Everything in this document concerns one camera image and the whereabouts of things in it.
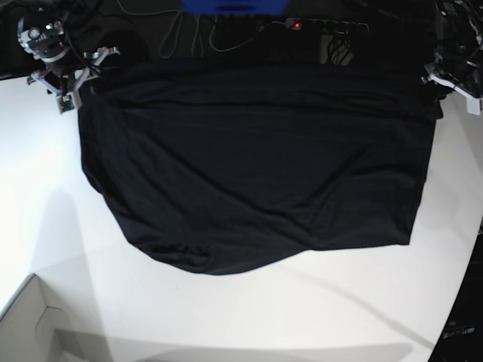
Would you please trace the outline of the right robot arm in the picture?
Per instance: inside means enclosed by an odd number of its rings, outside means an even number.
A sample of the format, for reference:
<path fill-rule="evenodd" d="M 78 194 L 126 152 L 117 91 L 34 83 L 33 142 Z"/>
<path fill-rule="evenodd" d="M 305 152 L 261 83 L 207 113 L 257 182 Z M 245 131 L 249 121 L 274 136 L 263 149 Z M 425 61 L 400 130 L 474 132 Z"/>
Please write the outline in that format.
<path fill-rule="evenodd" d="M 82 85 L 101 76 L 106 58 L 120 54 L 117 47 L 80 52 L 69 37 L 68 23 L 68 11 L 49 6 L 20 18 L 17 24 L 21 48 L 45 65 L 32 72 L 26 83 L 38 83 L 54 95 L 61 113 L 80 109 Z"/>

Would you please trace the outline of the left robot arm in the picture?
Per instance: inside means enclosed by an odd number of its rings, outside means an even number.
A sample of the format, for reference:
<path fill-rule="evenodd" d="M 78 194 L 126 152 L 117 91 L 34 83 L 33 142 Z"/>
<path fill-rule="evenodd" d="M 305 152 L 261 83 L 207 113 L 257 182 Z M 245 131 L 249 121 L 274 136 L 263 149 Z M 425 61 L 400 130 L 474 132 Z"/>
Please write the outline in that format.
<path fill-rule="evenodd" d="M 482 99 L 482 2 L 435 1 L 433 61 L 424 84 L 448 87 L 468 100 Z"/>

